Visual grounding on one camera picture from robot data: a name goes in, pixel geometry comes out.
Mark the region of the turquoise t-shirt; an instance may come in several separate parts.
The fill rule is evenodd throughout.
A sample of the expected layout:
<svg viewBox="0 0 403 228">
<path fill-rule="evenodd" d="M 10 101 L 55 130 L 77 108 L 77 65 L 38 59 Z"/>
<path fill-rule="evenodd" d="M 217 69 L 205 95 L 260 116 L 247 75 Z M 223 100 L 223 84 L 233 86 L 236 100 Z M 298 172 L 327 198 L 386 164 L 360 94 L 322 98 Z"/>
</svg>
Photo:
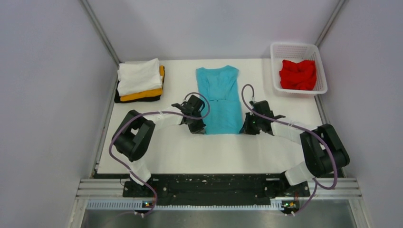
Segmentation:
<svg viewBox="0 0 403 228">
<path fill-rule="evenodd" d="M 210 104 L 210 113 L 203 120 L 207 135 L 240 132 L 243 119 L 238 75 L 239 70 L 233 66 L 196 69 L 198 91 Z"/>
</svg>

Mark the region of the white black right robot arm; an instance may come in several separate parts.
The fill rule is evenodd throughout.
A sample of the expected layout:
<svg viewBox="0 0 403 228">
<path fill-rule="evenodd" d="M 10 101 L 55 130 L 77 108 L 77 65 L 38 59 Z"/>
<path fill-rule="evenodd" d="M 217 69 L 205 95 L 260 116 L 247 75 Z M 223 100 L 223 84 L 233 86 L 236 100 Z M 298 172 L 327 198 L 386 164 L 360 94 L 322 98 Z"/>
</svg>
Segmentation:
<svg viewBox="0 0 403 228">
<path fill-rule="evenodd" d="M 304 160 L 284 172 L 278 183 L 279 191 L 291 196 L 298 184 L 313 178 L 321 178 L 350 163 L 350 157 L 335 128 L 330 124 L 309 126 L 292 122 L 283 115 L 274 115 L 267 101 L 244 103 L 249 112 L 240 133 L 256 135 L 261 132 L 282 137 L 302 147 Z"/>
</svg>

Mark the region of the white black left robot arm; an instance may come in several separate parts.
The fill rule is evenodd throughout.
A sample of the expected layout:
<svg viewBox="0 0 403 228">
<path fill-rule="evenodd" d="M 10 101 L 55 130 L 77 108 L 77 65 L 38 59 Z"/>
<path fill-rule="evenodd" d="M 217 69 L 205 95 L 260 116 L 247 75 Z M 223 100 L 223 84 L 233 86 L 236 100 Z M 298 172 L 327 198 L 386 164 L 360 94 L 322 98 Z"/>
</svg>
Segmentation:
<svg viewBox="0 0 403 228">
<path fill-rule="evenodd" d="M 205 134 L 203 122 L 211 111 L 207 98 L 197 92 L 185 96 L 182 103 L 158 111 L 129 111 L 113 134 L 109 155 L 129 171 L 140 196 L 152 192 L 151 173 L 143 161 L 155 132 L 170 126 L 187 125 L 192 134 Z"/>
</svg>

